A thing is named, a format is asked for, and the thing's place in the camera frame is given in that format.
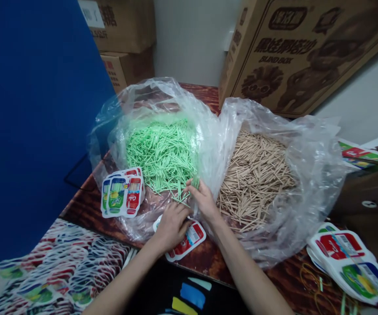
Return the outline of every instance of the plastic bag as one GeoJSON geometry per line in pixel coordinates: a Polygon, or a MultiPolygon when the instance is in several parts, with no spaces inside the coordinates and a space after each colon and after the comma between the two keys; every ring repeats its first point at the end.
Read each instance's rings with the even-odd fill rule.
{"type": "Polygon", "coordinates": [[[219,185],[241,128],[264,134],[287,147],[285,159],[298,181],[297,187],[276,196],[269,207],[267,224],[237,234],[261,268],[273,267],[299,252],[333,207],[346,176],[339,144],[318,118],[288,121],[251,100],[227,98],[219,119],[219,162],[225,165],[225,171],[216,178],[219,185]]]}
{"type": "MultiPolygon", "coordinates": [[[[225,174],[223,169],[219,169],[225,165],[216,163],[220,152],[216,138],[221,124],[208,106],[182,89],[172,78],[154,78],[131,85],[103,105],[96,117],[96,126],[89,135],[88,147],[93,176],[99,189],[108,174],[128,168],[125,139],[137,128],[145,127],[136,126],[131,121],[139,119],[146,124],[152,118],[170,123],[173,116],[186,118],[195,126],[196,137],[192,147],[198,153],[198,175],[217,196],[220,184],[216,182],[215,174],[225,174]]],[[[171,201],[170,192],[158,195],[146,187],[145,202],[138,215],[132,219],[119,217],[118,224],[132,241],[146,242],[154,234],[153,223],[171,201]]],[[[197,212],[192,200],[190,205],[197,212]]]]}

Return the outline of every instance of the forearm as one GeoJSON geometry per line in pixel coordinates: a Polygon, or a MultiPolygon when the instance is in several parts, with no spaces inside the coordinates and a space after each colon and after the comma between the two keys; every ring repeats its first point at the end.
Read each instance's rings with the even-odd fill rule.
{"type": "Polygon", "coordinates": [[[84,315],[120,315],[141,281],[161,256],[149,241],[129,264],[85,309],[84,315]]]}
{"type": "Polygon", "coordinates": [[[217,216],[209,225],[249,310],[253,314],[293,314],[277,288],[251,259],[224,220],[217,216]]]}

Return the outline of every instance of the wooden table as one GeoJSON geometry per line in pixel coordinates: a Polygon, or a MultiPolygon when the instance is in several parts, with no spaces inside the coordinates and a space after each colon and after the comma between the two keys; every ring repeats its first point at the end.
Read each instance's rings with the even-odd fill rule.
{"type": "MultiPolygon", "coordinates": [[[[181,84],[181,86],[219,115],[217,88],[192,84],[181,84]]],[[[82,190],[75,194],[60,217],[140,249],[143,244],[129,240],[116,218],[104,219],[102,217],[100,200],[100,191],[97,189],[94,177],[90,175],[84,182],[82,190]]],[[[190,254],[174,264],[211,280],[234,286],[221,252],[209,237],[190,254]]],[[[267,270],[266,274],[295,312],[303,315],[340,314],[343,291],[330,277],[314,267],[305,248],[297,255],[267,270]]],[[[347,300],[356,303],[349,297],[347,300]]]]}

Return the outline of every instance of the hand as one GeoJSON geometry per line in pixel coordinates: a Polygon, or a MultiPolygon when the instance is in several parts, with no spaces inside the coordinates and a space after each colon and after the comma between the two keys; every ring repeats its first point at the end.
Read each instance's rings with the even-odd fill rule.
{"type": "Polygon", "coordinates": [[[157,231],[149,240],[149,245],[158,251],[159,256],[172,250],[183,240],[187,229],[193,223],[191,220],[184,221],[191,213],[192,210],[181,203],[172,202],[167,206],[157,231]]]}
{"type": "Polygon", "coordinates": [[[202,212],[206,221],[208,223],[212,223],[217,219],[221,219],[221,215],[218,208],[216,207],[214,197],[212,196],[212,192],[209,187],[206,186],[206,184],[201,179],[199,180],[199,190],[194,188],[191,183],[192,178],[187,181],[186,188],[183,189],[183,192],[187,193],[189,191],[196,199],[196,201],[198,202],[199,210],[202,212]]]}

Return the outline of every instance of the cardboard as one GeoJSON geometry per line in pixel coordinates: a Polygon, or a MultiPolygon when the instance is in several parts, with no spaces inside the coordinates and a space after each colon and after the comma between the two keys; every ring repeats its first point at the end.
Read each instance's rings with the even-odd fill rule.
{"type": "Polygon", "coordinates": [[[131,84],[155,77],[152,47],[140,54],[101,52],[100,56],[116,93],[131,84]]]}
{"type": "Polygon", "coordinates": [[[219,105],[242,97],[281,116],[307,115],[377,52],[378,0],[245,0],[219,105]]]}
{"type": "Polygon", "coordinates": [[[78,0],[100,51],[141,53],[156,41],[153,0],[78,0]]]}

